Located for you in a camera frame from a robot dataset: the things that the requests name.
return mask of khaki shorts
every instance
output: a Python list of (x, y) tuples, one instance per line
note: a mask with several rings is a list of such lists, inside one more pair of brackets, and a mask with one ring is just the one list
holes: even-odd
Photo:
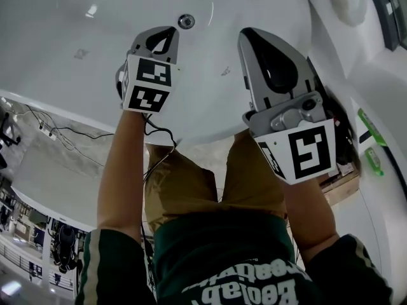
[[(168, 149), (148, 146), (152, 167)], [(227, 162), (221, 202), (215, 175), (173, 152), (146, 182), (146, 217), (154, 233), (162, 224), (193, 212), (252, 210), (287, 217), (284, 195), (257, 143), (247, 133), (235, 141)]]

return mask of green stripe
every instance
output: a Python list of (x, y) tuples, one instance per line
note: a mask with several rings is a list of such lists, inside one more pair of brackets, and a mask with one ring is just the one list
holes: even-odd
[(100, 261), (99, 253), (100, 230), (92, 231), (86, 236), (85, 252), (83, 254), (83, 270), (79, 293), (75, 305), (96, 304), (98, 283), (97, 268)]

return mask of shirt sleeve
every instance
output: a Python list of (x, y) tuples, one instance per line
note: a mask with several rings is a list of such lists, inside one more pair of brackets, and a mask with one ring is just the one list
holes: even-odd
[(86, 236), (75, 304), (156, 304), (147, 287), (144, 252), (131, 237), (112, 230)]
[(308, 264), (328, 304), (390, 304), (392, 289), (355, 236), (345, 235)]

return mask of chair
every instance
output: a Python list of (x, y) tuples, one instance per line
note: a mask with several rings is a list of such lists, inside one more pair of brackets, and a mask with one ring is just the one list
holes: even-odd
[(11, 145), (18, 145), (21, 141), (20, 137), (17, 137), (15, 140), (13, 140), (12, 138), (8, 137), (4, 133), (4, 125), (6, 124), (9, 117), (10, 117), (10, 113), (6, 113), (6, 115), (4, 115), (3, 122), (1, 123), (1, 126), (0, 126), (0, 139), (4, 141), (4, 144), (7, 147), (10, 147)]
[(4, 159), (3, 155), (0, 154), (0, 170), (4, 170), (5, 168), (7, 168), (7, 162)]

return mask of green shirt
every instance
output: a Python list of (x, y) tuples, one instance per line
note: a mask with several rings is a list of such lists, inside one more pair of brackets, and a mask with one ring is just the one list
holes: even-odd
[[(156, 304), (141, 246), (125, 234), (86, 237), (76, 304)], [(158, 304), (390, 304), (391, 289), (351, 235), (294, 264), (284, 220), (257, 212), (195, 213), (155, 234)]]

